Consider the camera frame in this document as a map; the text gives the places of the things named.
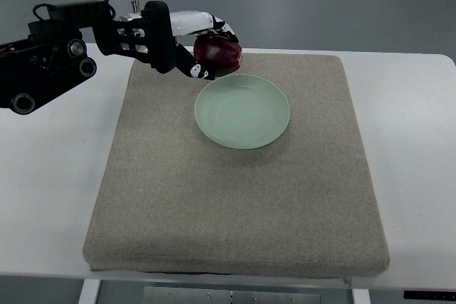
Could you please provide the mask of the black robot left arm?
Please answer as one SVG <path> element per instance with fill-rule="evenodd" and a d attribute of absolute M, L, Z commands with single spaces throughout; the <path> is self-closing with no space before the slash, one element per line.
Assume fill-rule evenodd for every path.
<path fill-rule="evenodd" d="M 138 58 L 132 28 L 116 20 L 110 0 L 43 4 L 48 19 L 28 24 L 28 38 L 1 45 L 1 107 L 27 115 L 93 77 L 96 62 L 88 56 L 81 29 L 91 28 L 100 52 Z M 138 0 L 131 0 L 139 14 Z"/>

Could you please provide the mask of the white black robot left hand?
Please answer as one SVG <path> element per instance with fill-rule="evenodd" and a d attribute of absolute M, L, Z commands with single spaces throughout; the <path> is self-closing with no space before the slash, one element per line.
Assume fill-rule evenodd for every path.
<path fill-rule="evenodd" d="M 198 36 L 221 35 L 239 44 L 229 24 L 205 11 L 171 12 L 163 1 L 149 1 L 139 13 L 110 24 L 113 52 L 148 63 L 161 74 L 176 68 L 189 78 L 214 80 L 194 57 Z"/>

